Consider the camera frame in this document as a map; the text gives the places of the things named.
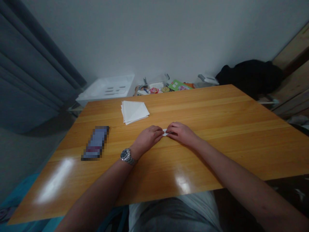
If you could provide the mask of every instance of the watch face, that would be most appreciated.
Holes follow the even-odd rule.
[[[120,158],[124,159],[128,154],[128,151],[127,150],[124,150],[121,155],[120,155]]]

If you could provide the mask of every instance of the gray curtain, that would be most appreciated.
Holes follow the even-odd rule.
[[[27,132],[58,115],[86,81],[20,0],[0,0],[0,126]]]

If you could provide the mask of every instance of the hand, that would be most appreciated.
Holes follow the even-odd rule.
[[[190,147],[194,147],[196,143],[199,141],[203,141],[200,137],[198,137],[188,126],[180,123],[180,122],[172,122],[167,130],[167,137],[179,141],[185,145]]]
[[[131,156],[135,160],[139,158],[150,148],[152,148],[163,137],[163,130],[158,126],[151,126],[143,130],[130,147]]]

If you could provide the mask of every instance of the floor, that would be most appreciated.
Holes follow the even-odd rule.
[[[0,128],[0,202],[24,178],[43,169],[74,121],[74,116],[61,112],[26,134]]]

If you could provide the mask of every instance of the wooden table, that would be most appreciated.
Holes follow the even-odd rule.
[[[123,123],[121,101],[145,102],[150,116]],[[10,224],[65,215],[83,192],[151,125],[179,121],[263,180],[309,173],[309,139],[232,85],[87,104],[14,213]],[[99,161],[81,161],[95,126],[110,126]],[[222,188],[198,154],[163,137],[140,159],[116,205]]]

